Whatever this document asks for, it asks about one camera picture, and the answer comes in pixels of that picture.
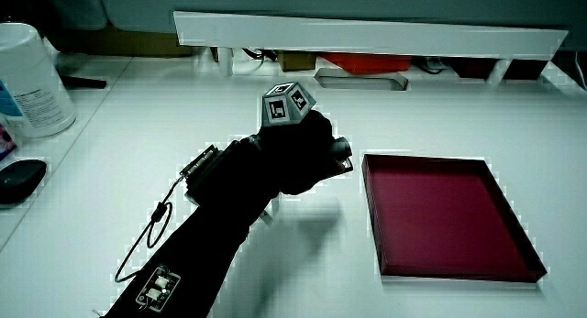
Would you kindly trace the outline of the person's right hand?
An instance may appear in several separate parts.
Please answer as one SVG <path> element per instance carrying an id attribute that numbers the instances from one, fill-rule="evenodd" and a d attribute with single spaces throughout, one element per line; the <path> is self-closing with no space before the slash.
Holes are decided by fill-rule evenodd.
<path id="1" fill-rule="evenodd" d="M 306 192 L 345 170 L 332 153 L 331 122 L 313 108 L 315 103 L 299 82 L 276 84 L 261 98 L 258 140 L 285 194 Z"/>

